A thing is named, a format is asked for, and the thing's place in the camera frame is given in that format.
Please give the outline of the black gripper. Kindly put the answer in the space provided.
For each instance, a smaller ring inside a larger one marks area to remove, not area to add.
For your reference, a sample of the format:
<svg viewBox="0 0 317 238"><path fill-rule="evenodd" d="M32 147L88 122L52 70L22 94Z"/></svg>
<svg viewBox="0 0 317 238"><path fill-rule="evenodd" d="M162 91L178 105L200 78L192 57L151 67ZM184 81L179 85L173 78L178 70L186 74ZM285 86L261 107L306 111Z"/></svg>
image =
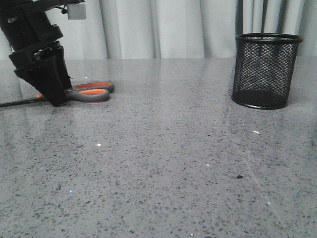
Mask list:
<svg viewBox="0 0 317 238"><path fill-rule="evenodd" d="M0 28L13 48L9 55L17 70L15 74L36 88L53 106L67 101L65 89L71 88L64 48L58 45L56 56L41 59L35 55L61 38L58 26L52 25L46 11L61 9L67 14L67 4L83 0L2 0Z"/></svg>

